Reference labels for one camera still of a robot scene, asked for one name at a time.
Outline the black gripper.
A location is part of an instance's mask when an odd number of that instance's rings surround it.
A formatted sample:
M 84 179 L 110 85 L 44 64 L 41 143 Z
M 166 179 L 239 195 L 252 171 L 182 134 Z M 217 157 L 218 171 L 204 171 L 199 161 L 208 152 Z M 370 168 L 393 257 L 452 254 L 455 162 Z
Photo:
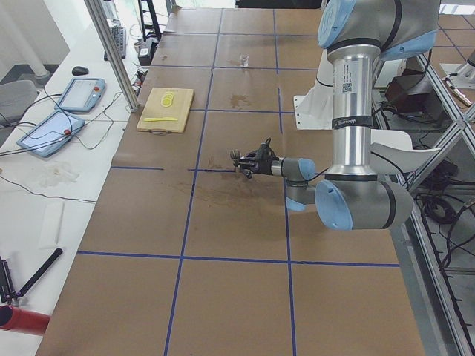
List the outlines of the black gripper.
M 249 152 L 244 156 L 240 152 L 240 164 L 237 166 L 245 178 L 251 179 L 253 174 L 264 175 L 281 175 L 281 161 L 280 158 L 274 155 L 268 159 L 261 159 L 259 157 L 259 149 Z

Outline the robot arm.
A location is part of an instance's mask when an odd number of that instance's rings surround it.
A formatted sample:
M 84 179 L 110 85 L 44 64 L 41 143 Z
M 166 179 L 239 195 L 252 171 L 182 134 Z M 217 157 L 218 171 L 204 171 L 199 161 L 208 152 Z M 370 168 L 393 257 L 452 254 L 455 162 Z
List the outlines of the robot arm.
M 312 160 L 279 157 L 263 142 L 246 155 L 231 152 L 236 169 L 245 177 L 283 177 L 287 208 L 302 211 L 314 204 L 322 223 L 334 230 L 386 229 L 406 221 L 411 195 L 384 181 L 370 161 L 373 64 L 429 51 L 439 6 L 438 1 L 331 1 L 318 43 L 333 68 L 332 165 L 318 174 Z

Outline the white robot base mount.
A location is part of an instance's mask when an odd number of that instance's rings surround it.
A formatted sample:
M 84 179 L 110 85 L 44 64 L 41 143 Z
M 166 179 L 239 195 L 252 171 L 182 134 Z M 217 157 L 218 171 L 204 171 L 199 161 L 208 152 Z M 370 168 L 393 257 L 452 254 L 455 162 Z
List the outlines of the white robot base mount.
M 315 84 L 305 96 L 294 96 L 298 130 L 330 130 L 333 119 L 333 65 L 324 50 Z

